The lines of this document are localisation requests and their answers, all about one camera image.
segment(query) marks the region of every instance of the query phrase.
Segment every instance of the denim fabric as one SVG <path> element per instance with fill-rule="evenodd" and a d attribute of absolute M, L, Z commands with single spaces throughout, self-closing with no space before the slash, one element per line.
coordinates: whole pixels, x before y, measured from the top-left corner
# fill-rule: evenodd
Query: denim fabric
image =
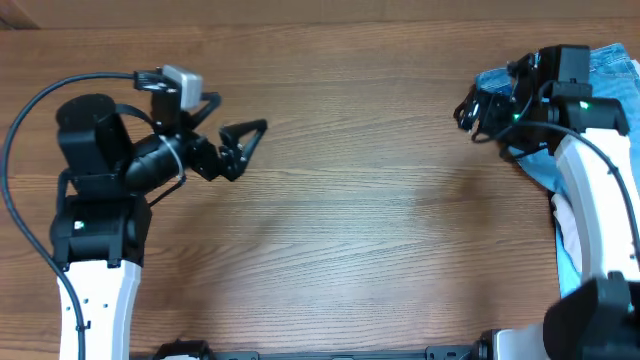
<path fill-rule="evenodd" d="M 609 45 L 591 52 L 589 82 L 593 85 L 594 96 L 616 98 L 622 103 L 631 126 L 631 168 L 636 186 L 639 187 L 640 78 L 622 44 Z M 476 77 L 476 86 L 491 92 L 511 93 L 511 79 L 504 68 L 479 74 Z M 519 164 L 535 181 L 553 192 L 567 196 L 564 179 L 556 168 L 555 160 L 547 151 L 527 156 L 520 160 Z M 580 274 L 573 267 L 569 254 L 562 245 L 562 233 L 559 229 L 556 229 L 556 249 L 560 294 L 564 297 L 580 286 Z"/>

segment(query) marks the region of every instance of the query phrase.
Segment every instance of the wooden table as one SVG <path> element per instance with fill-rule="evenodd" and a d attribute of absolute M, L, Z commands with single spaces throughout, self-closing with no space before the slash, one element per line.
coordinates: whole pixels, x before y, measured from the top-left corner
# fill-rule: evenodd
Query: wooden table
<path fill-rule="evenodd" d="M 195 175 L 154 208 L 133 351 L 177 337 L 217 350 L 420 349 L 542 320 L 559 296 L 546 193 L 451 118 L 474 75 L 538 47 L 623 42 L 640 22 L 432 21 L 0 32 L 0 132 L 53 81 L 180 64 L 223 106 L 201 127 L 265 117 L 235 183 Z M 49 245 L 56 109 L 124 81 L 61 89 L 16 139 L 18 209 Z M 128 119 L 132 137 L 147 128 Z M 0 358 L 56 359 L 55 278 L 0 214 Z"/>

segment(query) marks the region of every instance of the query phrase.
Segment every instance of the black cable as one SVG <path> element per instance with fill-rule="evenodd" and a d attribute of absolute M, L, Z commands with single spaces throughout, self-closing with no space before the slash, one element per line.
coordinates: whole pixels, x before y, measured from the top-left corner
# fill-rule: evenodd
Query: black cable
<path fill-rule="evenodd" d="M 491 138 L 497 141 L 500 141 L 501 138 L 505 137 L 509 132 L 513 131 L 518 127 L 545 128 L 545 129 L 563 133 L 565 135 L 573 136 L 578 141 L 580 141 L 581 143 L 589 147 L 591 150 L 593 150 L 593 152 L 595 152 L 598 155 L 598 157 L 600 157 L 600 159 L 602 159 L 602 161 L 604 161 L 605 164 L 607 164 L 607 167 L 609 167 L 609 172 L 613 175 L 613 177 L 616 179 L 616 182 L 618 183 L 618 187 L 620 188 L 620 193 L 622 194 L 622 199 L 624 200 L 624 204 L 627 208 L 627 217 L 629 218 L 629 227 L 631 228 L 631 237 L 633 238 L 633 247 L 635 251 L 636 260 L 638 262 L 638 267 L 640 268 L 640 234 L 638 233 L 638 224 L 636 222 L 636 215 L 633 210 L 633 204 L 631 204 L 631 196 L 629 195 L 629 191 L 627 190 L 624 180 L 622 179 L 622 175 L 620 175 L 620 171 L 615 166 L 615 164 L 611 162 L 611 159 L 609 159 L 607 154 L 605 154 L 594 143 L 587 140 L 585 137 L 583 137 L 579 133 L 571 129 L 567 129 L 560 125 L 544 123 L 544 122 L 519 121 L 509 126 L 508 128 L 502 130 L 497 135 L 492 136 Z"/>
<path fill-rule="evenodd" d="M 133 80 L 133 75 L 125 74 L 125 73 L 110 73 L 110 72 L 76 75 L 76 76 L 71 76 L 66 79 L 60 80 L 48 86 L 46 89 L 40 91 L 36 96 L 33 97 L 33 99 L 31 99 L 31 101 L 29 101 L 29 103 L 27 103 L 27 105 L 22 109 L 22 111 L 20 111 L 16 119 L 11 124 L 11 127 L 9 127 L 9 130 L 7 131 L 7 137 L 5 138 L 4 146 L 2 148 L 2 167 L 1 167 L 2 172 L 0 173 L 0 181 L 1 181 L 0 191 L 2 191 L 2 199 L 4 200 L 4 203 L 7 206 L 7 210 L 9 211 L 11 218 L 16 223 L 20 231 L 27 238 L 27 240 L 29 240 L 31 245 L 36 249 L 38 254 L 40 254 L 40 256 L 42 256 L 42 258 L 45 259 L 49 267 L 58 276 L 58 278 L 60 278 L 60 281 L 64 285 L 65 290 L 69 294 L 69 298 L 71 299 L 71 304 L 73 305 L 73 311 L 76 314 L 76 323 L 77 323 L 76 330 L 78 331 L 78 359 L 79 360 L 85 360 L 86 347 L 85 347 L 85 334 L 84 334 L 84 330 L 85 330 L 84 318 L 82 316 L 82 309 L 80 307 L 80 302 L 78 301 L 78 295 L 76 294 L 75 290 L 73 289 L 73 285 L 71 284 L 67 276 L 64 274 L 62 269 L 60 269 L 56 265 L 56 263 L 51 258 L 51 255 L 49 255 L 49 253 L 47 252 L 47 249 L 45 249 L 44 246 L 42 246 L 42 243 L 40 243 L 40 241 L 36 239 L 35 235 L 33 235 L 31 230 L 29 230 L 29 228 L 27 227 L 27 224 L 25 224 L 24 220 L 22 220 L 22 217 L 18 213 L 18 210 L 15 207 L 15 203 L 11 198 L 11 192 L 9 190 L 8 169 L 9 169 L 9 152 L 11 151 L 11 144 L 13 143 L 13 139 L 16 136 L 16 132 L 18 131 L 20 124 L 25 119 L 29 111 L 31 111 L 31 109 L 33 109 L 33 107 L 40 100 L 42 100 L 42 98 L 47 96 L 52 91 L 58 88 L 61 88 L 67 84 L 71 84 L 71 83 L 82 81 L 82 80 L 89 80 L 89 79 Z"/>

